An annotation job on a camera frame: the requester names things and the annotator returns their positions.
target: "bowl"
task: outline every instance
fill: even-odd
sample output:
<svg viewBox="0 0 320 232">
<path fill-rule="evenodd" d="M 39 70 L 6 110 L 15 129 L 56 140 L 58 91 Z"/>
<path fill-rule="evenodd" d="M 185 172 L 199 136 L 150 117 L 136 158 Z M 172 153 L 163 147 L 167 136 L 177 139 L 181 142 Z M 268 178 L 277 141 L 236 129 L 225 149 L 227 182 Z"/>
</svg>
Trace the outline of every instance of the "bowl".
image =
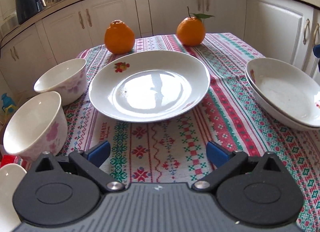
<svg viewBox="0 0 320 232">
<path fill-rule="evenodd" d="M 8 154 L 35 161 L 44 152 L 56 155 L 68 133 L 58 92 L 41 93 L 23 104 L 10 119 L 3 144 Z"/>
<path fill-rule="evenodd" d="M 257 58 L 246 72 L 255 91 L 288 118 L 320 127 L 320 86 L 300 69 L 277 59 Z"/>
<path fill-rule="evenodd" d="M 7 164 L 0 169 L 0 223 L 1 232 L 10 232 L 21 222 L 14 210 L 12 196 L 27 172 L 17 164 Z"/>
<path fill-rule="evenodd" d="M 145 51 L 103 67 L 89 86 L 102 114 L 126 122 L 170 119 L 196 106 L 207 93 L 210 75 L 197 58 L 174 51 Z"/>
<path fill-rule="evenodd" d="M 61 95 L 62 106 L 77 100 L 87 88 L 86 60 L 72 59 L 53 67 L 35 83 L 35 92 L 56 91 Z"/>
<path fill-rule="evenodd" d="M 287 127 L 291 127 L 293 129 L 299 130 L 299 131 L 306 131 L 306 130 L 319 130 L 320 128 L 316 127 L 309 127 L 304 126 L 302 124 L 299 124 L 298 122 L 295 122 L 294 120 L 288 118 L 287 116 L 283 115 L 281 112 L 277 111 L 273 106 L 271 106 L 264 98 L 262 98 L 259 93 L 254 89 L 253 85 L 251 84 L 251 81 L 245 72 L 245 77 L 250 85 L 252 94 L 257 101 L 257 103 L 273 118 L 281 122 Z"/>
</svg>

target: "tablecloth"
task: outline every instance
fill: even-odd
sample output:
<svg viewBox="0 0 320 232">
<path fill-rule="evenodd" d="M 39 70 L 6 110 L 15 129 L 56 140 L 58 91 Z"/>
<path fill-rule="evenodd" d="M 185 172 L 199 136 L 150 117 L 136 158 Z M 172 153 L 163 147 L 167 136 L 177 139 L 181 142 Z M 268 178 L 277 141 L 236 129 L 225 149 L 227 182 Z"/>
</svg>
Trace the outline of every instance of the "tablecloth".
<svg viewBox="0 0 320 232">
<path fill-rule="evenodd" d="M 305 203 L 297 223 L 305 231 L 320 231 L 320 132 L 292 130 L 256 103 L 244 76 L 246 62 L 263 57 L 230 33 L 207 34 L 201 45 L 183 46 L 175 35 L 137 39 L 132 52 L 180 51 L 202 61 L 211 84 L 199 105 L 162 122 L 125 123 L 100 114 L 90 103 L 88 88 L 105 65 L 121 57 L 104 45 L 82 52 L 87 60 L 88 88 L 66 106 L 68 138 L 61 151 L 87 150 L 107 139 L 111 156 L 101 166 L 125 185 L 131 182 L 188 182 L 213 170 L 205 145 L 214 140 L 251 156 L 274 151 L 302 190 Z"/>
</svg>

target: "blue gripper pad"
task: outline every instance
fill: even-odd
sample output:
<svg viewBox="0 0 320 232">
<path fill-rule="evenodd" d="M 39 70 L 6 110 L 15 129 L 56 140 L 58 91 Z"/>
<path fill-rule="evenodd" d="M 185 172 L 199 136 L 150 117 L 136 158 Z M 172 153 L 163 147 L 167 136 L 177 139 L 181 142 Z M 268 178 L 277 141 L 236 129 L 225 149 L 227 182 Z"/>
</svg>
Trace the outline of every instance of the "blue gripper pad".
<svg viewBox="0 0 320 232">
<path fill-rule="evenodd" d="M 209 141 L 207 143 L 206 154 L 209 161 L 217 168 L 228 162 L 234 155 L 233 152 L 224 149 L 214 141 Z"/>
<path fill-rule="evenodd" d="M 103 141 L 95 147 L 86 151 L 84 157 L 98 168 L 108 159 L 111 152 L 111 146 L 108 141 Z"/>
</svg>

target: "stacked bowl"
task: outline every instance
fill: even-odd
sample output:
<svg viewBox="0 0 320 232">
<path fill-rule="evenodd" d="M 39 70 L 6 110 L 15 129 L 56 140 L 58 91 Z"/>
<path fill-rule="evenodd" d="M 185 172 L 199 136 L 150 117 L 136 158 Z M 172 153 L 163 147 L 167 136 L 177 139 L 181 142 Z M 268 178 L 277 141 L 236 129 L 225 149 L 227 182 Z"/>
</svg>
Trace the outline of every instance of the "stacked bowl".
<svg viewBox="0 0 320 232">
<path fill-rule="evenodd" d="M 296 130 L 320 129 L 320 86 L 298 68 L 276 59 L 249 61 L 246 79 L 258 104 Z"/>
</svg>

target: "mandarin orange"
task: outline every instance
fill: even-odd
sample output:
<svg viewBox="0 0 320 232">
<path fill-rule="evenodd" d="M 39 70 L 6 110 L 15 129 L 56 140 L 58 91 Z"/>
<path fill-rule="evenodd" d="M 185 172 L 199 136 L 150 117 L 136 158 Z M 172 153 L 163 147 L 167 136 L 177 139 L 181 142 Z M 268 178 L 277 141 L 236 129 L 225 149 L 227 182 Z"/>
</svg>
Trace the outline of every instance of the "mandarin orange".
<svg viewBox="0 0 320 232">
<path fill-rule="evenodd" d="M 177 38 L 183 45 L 196 46 L 201 44 L 205 37 L 205 28 L 196 17 L 185 18 L 177 28 Z"/>
<path fill-rule="evenodd" d="M 111 22 L 104 36 L 106 48 L 116 55 L 130 52 L 134 41 L 133 31 L 121 20 Z"/>
</svg>

